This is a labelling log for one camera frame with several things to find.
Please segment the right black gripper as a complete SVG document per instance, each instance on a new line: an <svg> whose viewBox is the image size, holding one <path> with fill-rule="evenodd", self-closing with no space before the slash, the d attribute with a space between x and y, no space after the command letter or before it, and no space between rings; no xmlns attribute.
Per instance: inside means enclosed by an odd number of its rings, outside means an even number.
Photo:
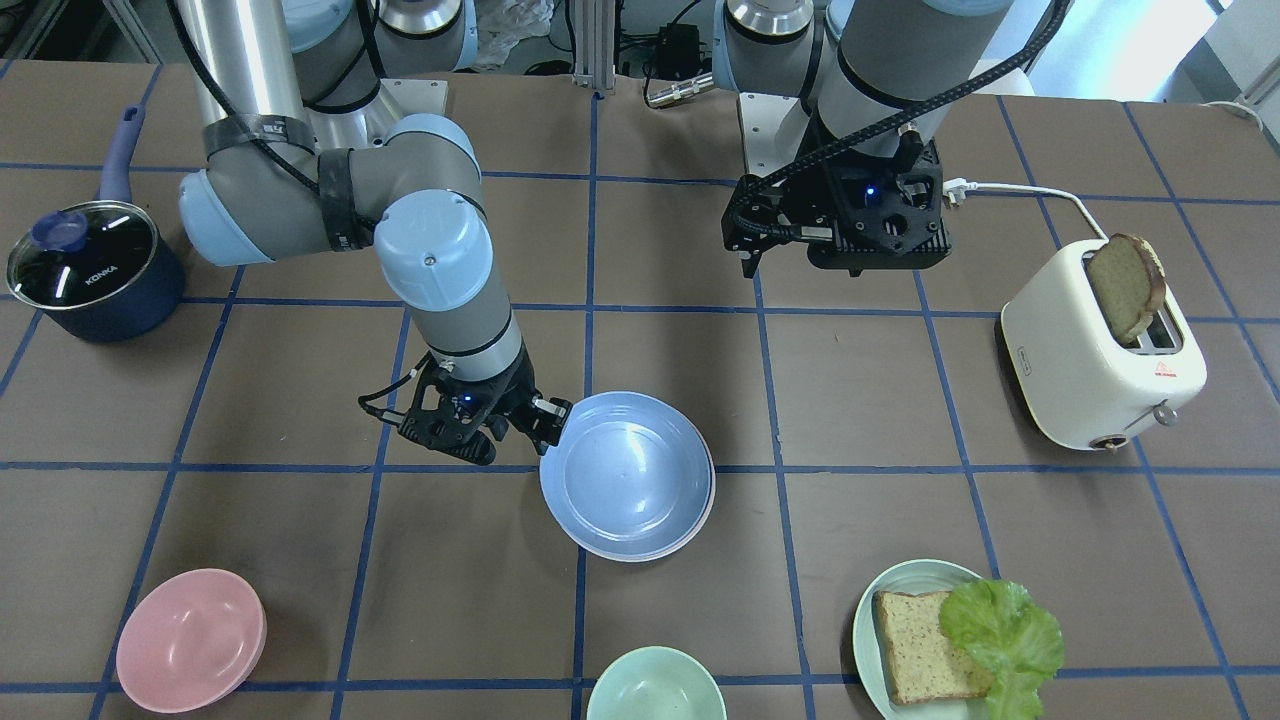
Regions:
<svg viewBox="0 0 1280 720"><path fill-rule="evenodd" d="M516 429L536 454L561 442L573 405L564 398L544 398L535 387L529 351L486 380L458 380L426 354L410 407L398 420L398 434L431 451L489 465L497 459L495 442Z"/></svg>

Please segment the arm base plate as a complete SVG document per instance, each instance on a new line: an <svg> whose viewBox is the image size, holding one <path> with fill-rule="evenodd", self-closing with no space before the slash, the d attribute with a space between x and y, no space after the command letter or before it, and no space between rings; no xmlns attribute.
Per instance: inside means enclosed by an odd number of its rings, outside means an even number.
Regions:
<svg viewBox="0 0 1280 720"><path fill-rule="evenodd" d="M768 176L795 160L808 127L799 97L740 94L744 167L748 174Z"/></svg>
<svg viewBox="0 0 1280 720"><path fill-rule="evenodd" d="M445 79L381 79L371 114L372 127L385 133L401 119L415 114L445 115L449 83Z"/></svg>

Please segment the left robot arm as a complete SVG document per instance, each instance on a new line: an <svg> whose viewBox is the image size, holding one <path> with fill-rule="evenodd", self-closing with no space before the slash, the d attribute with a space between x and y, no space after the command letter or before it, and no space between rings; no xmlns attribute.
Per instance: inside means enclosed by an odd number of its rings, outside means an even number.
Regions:
<svg viewBox="0 0 1280 720"><path fill-rule="evenodd" d="M920 270L951 250L936 108L763 190L809 152L972 77L1006 1L718 1L712 77L739 96L745 173L722 218L745 277L799 242L814 266Z"/></svg>

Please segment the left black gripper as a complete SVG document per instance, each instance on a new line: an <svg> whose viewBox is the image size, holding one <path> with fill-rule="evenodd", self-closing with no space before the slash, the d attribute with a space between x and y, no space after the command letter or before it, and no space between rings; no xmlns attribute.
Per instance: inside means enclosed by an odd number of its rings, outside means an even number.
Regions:
<svg viewBox="0 0 1280 720"><path fill-rule="evenodd" d="M942 168L933 141L902 140L890 158L850 151L754 193L733 191L722 215L724 250L754 277L763 254L803 243L808 261L858 277L923 270L952 251L942 219Z"/></svg>

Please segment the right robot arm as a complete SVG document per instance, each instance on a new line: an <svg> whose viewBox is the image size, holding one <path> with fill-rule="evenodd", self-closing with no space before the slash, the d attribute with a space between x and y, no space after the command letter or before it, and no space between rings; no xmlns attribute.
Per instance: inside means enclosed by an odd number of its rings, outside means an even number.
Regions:
<svg viewBox="0 0 1280 720"><path fill-rule="evenodd" d="M204 87L206 167L180 183L180 219L211 264L372 249L426 343L411 405L360 407L431 451L488 465L509 429L538 454L571 402L535 384L497 264L474 147L452 119L415 113L378 145L321 149L305 115L294 36L279 1L169 1Z"/></svg>

